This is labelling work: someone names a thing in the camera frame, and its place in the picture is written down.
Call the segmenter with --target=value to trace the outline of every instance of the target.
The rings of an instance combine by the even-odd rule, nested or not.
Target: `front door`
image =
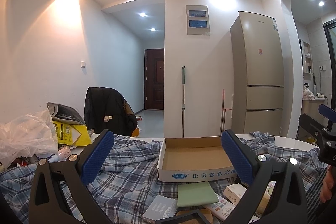
[[[164,49],[145,50],[145,109],[163,110]]]

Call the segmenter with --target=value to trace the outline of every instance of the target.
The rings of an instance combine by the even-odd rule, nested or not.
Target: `door panel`
[[[163,110],[164,49],[145,50],[145,109]]]
[[[247,84],[284,85],[284,64],[277,27],[270,17],[239,12],[243,27]]]
[[[275,109],[283,108],[283,106],[283,87],[247,87],[246,109]]]
[[[261,131],[278,136],[280,134],[281,119],[282,109],[247,111],[244,133]]]

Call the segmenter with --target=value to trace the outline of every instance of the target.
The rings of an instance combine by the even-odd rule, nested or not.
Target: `refrigerator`
[[[281,132],[284,65],[274,18],[239,11],[230,28],[234,95],[232,130],[236,134]]]

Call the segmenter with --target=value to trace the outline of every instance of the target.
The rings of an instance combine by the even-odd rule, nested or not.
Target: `blue gripper pad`
[[[232,130],[224,131],[221,140],[222,147],[236,169],[240,180],[248,185],[252,185],[254,174],[251,160],[255,160],[255,156],[251,154],[252,151],[250,148],[246,145],[250,150],[248,151],[247,148],[243,147],[244,144],[241,143]]]
[[[110,153],[113,144],[113,133],[108,130],[103,130],[99,137],[92,144],[88,145],[80,154],[80,157],[83,157],[84,159],[83,163],[79,163],[81,169],[81,180],[84,185],[88,185],[95,180],[100,168],[106,160],[106,157]]]
[[[329,120],[331,120],[333,123],[336,123],[336,111],[329,108],[328,106],[326,105],[320,105],[319,106],[319,113],[328,118]]]

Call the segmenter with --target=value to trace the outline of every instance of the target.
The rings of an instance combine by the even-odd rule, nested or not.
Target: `blue plaid fabric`
[[[300,162],[306,189],[326,167],[317,159],[317,148],[304,152],[275,147],[274,137],[259,132],[252,135],[254,139],[242,141],[256,154],[270,154],[267,156],[283,161],[296,158]],[[95,181],[88,185],[92,196],[114,223],[140,224],[141,216],[158,194],[177,199],[178,183],[160,182],[157,179],[160,147],[161,142],[146,143],[115,135],[113,149]],[[28,165],[0,173],[1,192],[23,223],[28,223],[29,196],[35,170],[36,165]],[[233,184],[234,179],[211,181],[210,184],[216,193],[223,196],[224,189]],[[74,216],[84,221],[65,183],[62,188]]]

